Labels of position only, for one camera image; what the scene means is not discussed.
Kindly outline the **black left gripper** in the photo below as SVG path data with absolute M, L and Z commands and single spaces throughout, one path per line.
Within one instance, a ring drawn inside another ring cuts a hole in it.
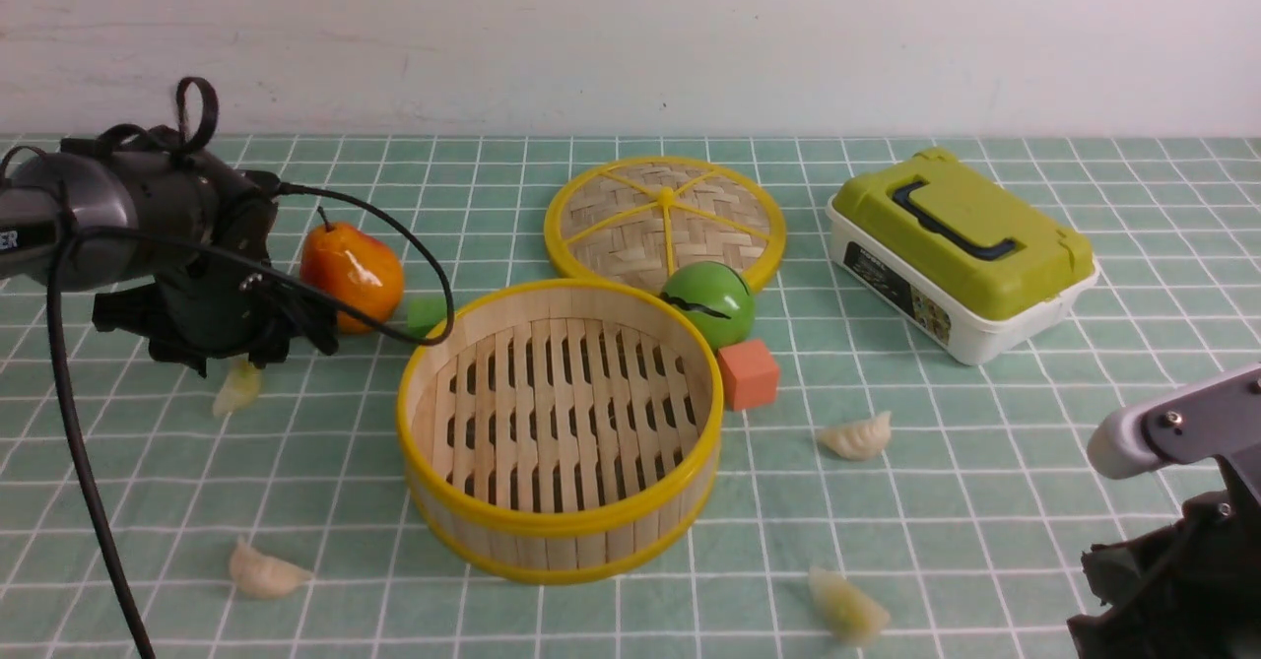
M 248 198 L 211 237 L 231 260 L 194 251 L 188 265 L 161 270 L 150 285 L 100 294 L 92 325 L 142 336 L 153 360 L 185 364 L 198 375 L 211 359 L 281 363 L 293 339 L 311 341 L 324 355 L 338 353 L 335 307 L 270 272 L 266 239 L 276 214 L 270 198 Z

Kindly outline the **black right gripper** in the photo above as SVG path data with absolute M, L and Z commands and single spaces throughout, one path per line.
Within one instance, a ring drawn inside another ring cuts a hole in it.
M 1224 491 L 1198 494 L 1182 519 L 1081 556 L 1106 610 L 1072 616 L 1079 658 L 1257 658 L 1258 536 Z

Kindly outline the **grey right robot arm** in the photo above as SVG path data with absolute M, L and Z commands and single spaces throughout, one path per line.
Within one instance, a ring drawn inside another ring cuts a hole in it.
M 1260 625 L 1258 365 L 1116 411 L 1087 457 L 1111 480 L 1213 460 L 1224 489 L 1170 525 L 1081 558 L 1106 611 L 1067 625 L 1081 658 L 1256 658 Z

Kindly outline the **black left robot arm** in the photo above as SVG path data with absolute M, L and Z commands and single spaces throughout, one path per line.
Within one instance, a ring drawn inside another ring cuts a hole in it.
M 208 81 L 180 79 L 175 105 L 177 126 L 63 139 L 6 176 L 3 277 L 95 291 L 95 328 L 134 333 L 153 360 L 198 373 L 212 359 L 280 363 L 299 336 L 334 354 L 335 309 L 262 273 L 280 178 L 209 152 Z

